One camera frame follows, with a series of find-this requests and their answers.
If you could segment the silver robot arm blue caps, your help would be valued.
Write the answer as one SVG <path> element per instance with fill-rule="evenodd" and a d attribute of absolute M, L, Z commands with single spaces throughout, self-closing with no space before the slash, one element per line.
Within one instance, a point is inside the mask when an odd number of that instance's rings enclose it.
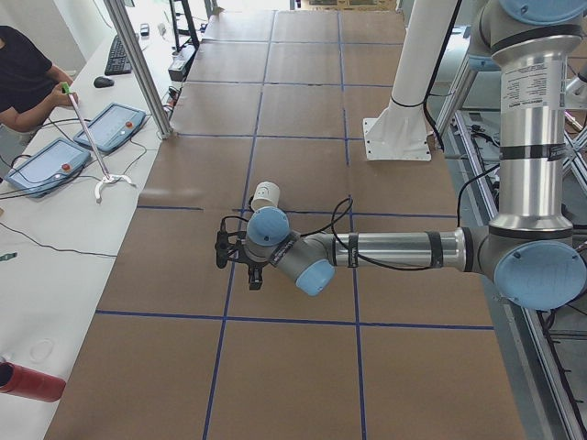
<path fill-rule="evenodd" d="M 586 265 L 561 211 L 567 58 L 580 44 L 583 1 L 488 1 L 476 13 L 467 51 L 474 70 L 500 72 L 498 212 L 488 225 L 451 232 L 348 233 L 333 225 L 301 234 L 269 185 L 243 230 L 216 235 L 216 264 L 247 266 L 257 290 L 273 266 L 308 295 L 338 266 L 389 270 L 451 267 L 486 276 L 507 300 L 547 311 L 577 298 Z"/>

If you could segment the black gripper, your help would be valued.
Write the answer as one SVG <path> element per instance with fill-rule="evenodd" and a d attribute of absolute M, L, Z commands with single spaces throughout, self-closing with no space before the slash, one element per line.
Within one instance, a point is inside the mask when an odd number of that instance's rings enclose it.
<path fill-rule="evenodd" d="M 229 261 L 246 264 L 248 266 L 249 289 L 258 291 L 262 287 L 262 269 L 267 262 L 257 262 L 250 258 L 245 251 L 245 231 L 229 233 L 220 229 L 216 233 L 216 266 L 223 269 Z"/>

